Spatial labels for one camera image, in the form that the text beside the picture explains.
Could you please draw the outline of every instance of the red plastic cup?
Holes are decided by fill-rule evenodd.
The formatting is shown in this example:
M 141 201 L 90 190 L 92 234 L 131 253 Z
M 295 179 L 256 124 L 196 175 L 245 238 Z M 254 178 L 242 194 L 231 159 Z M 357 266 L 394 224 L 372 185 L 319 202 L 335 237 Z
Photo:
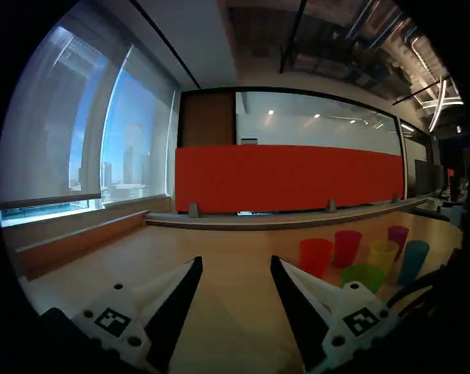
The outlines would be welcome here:
M 388 229 L 388 240 L 398 244 L 398 252 L 396 253 L 395 261 L 400 258 L 401 252 L 403 252 L 408 231 L 408 228 L 404 226 L 391 226 Z
M 351 266 L 355 262 L 361 240 L 362 234 L 358 231 L 337 231 L 335 233 L 334 266 Z
M 301 270 L 321 278 L 332 256 L 333 243 L 326 239 L 306 239 L 299 244 L 299 251 Z

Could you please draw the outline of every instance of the window blind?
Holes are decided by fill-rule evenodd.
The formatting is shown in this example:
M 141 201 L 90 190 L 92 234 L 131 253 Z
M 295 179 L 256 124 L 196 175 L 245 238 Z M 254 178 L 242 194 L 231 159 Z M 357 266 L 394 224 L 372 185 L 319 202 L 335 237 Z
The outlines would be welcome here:
M 0 141 L 0 209 L 95 199 L 103 125 L 130 43 L 84 4 L 43 40 Z
M 166 146 L 176 82 L 133 46 L 108 107 L 103 203 L 166 192 Z

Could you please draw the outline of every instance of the blue plastic cup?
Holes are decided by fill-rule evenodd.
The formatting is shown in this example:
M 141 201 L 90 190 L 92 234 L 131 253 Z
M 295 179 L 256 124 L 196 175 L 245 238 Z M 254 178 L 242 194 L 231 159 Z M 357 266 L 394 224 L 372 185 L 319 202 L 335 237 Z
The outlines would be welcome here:
M 410 241 L 406 244 L 405 256 L 398 276 L 397 284 L 407 285 L 417 278 L 429 252 L 429 244 L 422 240 Z

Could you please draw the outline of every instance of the skyscraper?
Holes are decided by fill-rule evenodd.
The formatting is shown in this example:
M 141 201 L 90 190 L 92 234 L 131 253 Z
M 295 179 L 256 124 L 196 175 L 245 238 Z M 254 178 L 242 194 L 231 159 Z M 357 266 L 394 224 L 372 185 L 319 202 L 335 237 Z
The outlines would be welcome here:
M 122 178 L 124 183 L 133 183 L 133 147 L 124 149 Z
M 146 153 L 141 155 L 141 181 L 145 186 L 150 186 L 150 155 Z
M 103 163 L 103 185 L 109 187 L 112 185 L 112 163 Z
M 124 183 L 141 183 L 141 149 L 145 125 L 140 122 L 129 123 L 126 126 L 124 139 L 123 179 Z

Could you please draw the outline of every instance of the orange panel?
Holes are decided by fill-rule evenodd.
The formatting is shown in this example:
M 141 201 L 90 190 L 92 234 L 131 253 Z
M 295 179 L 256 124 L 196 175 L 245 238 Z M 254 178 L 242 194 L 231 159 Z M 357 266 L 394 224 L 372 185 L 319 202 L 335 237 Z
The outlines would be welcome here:
M 287 211 L 353 206 L 403 196 L 401 156 L 294 145 L 176 149 L 176 210 Z

